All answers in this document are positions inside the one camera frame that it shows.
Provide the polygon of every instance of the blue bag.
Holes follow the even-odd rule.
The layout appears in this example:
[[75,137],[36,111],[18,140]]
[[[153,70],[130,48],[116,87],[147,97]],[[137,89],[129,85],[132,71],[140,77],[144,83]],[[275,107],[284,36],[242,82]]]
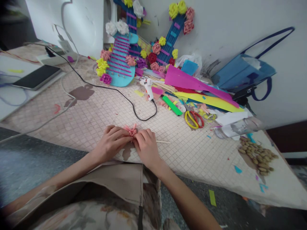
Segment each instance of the blue bag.
[[[269,38],[275,37],[279,34],[282,34],[284,32],[287,32],[291,30],[289,34],[291,34],[295,28],[289,27],[286,29],[283,29],[281,31],[278,31],[274,34],[271,34],[270,36],[267,36],[266,38],[260,40],[259,42],[255,43],[254,45],[267,40]],[[272,44],[269,48],[267,48],[265,51],[263,51],[261,54],[256,56],[256,59],[259,59],[262,55],[264,55],[266,52],[268,52],[270,49],[272,49],[274,46],[276,46],[278,43],[280,43],[282,40],[284,40],[289,34],[285,35],[278,41],[276,41],[274,44]],[[265,96],[262,99],[258,99],[255,95],[254,88],[251,89],[251,95],[254,100],[256,101],[263,101],[267,98],[267,96],[270,94],[272,90],[272,76],[276,73],[275,69],[270,66],[269,64],[260,61],[261,68],[258,70],[251,66],[249,63],[247,63],[243,58],[245,57],[251,57],[245,52],[253,47],[254,45],[248,47],[246,50],[242,51],[238,56],[236,56],[234,59],[232,59],[227,65],[225,65],[219,72],[217,72],[213,77],[212,81],[214,84],[216,84],[219,88],[227,90],[229,92],[238,92],[243,89],[248,88],[249,86],[256,86],[260,84],[261,82],[267,80],[267,92]]]

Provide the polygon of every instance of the floor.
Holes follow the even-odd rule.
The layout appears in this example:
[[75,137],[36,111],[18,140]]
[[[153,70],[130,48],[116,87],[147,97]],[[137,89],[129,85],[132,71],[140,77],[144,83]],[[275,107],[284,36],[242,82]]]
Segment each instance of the floor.
[[[16,132],[0,128],[0,140]],[[23,136],[0,145],[1,206],[36,187],[81,159],[86,152]],[[305,211],[271,207],[266,217],[250,207],[241,196],[227,189],[180,177],[209,208],[225,229],[307,229]],[[210,204],[209,189],[215,192],[217,207]],[[162,221],[173,218],[182,230],[188,229],[165,186],[161,187]]]

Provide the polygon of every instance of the scissors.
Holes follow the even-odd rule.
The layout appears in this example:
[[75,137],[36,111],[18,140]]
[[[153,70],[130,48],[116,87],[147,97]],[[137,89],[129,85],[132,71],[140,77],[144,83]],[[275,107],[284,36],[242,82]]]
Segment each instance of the scissors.
[[[193,129],[203,128],[204,127],[204,120],[202,119],[201,115],[199,115],[198,113],[194,112],[189,106],[187,106],[185,101],[183,103],[185,104],[185,108],[186,108],[185,122],[188,124],[188,126],[190,126]],[[189,116],[189,118],[191,119],[191,121],[194,123],[195,126],[193,126],[188,121],[187,116]],[[197,117],[199,117],[200,120],[201,120],[201,126],[197,122]]]

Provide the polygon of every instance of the white flower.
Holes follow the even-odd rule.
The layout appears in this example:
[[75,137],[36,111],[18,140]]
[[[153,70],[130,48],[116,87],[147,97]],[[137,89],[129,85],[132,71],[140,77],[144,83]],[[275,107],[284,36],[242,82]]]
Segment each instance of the white flower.
[[116,26],[113,22],[106,23],[106,33],[114,36],[117,32]]
[[134,13],[135,15],[138,17],[138,18],[141,18],[141,17],[144,17],[145,15],[143,14],[144,12],[144,8],[141,6],[140,2],[138,0],[135,0],[133,2],[133,10],[134,10]]
[[122,35],[129,33],[129,26],[124,23],[121,19],[116,23],[116,28],[118,32]]

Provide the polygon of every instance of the smartphone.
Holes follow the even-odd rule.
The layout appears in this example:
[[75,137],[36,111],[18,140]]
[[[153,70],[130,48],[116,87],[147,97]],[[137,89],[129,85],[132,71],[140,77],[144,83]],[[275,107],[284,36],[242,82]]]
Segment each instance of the smartphone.
[[58,67],[44,65],[17,82],[14,82],[12,86],[35,91],[58,75],[61,71],[62,70]]

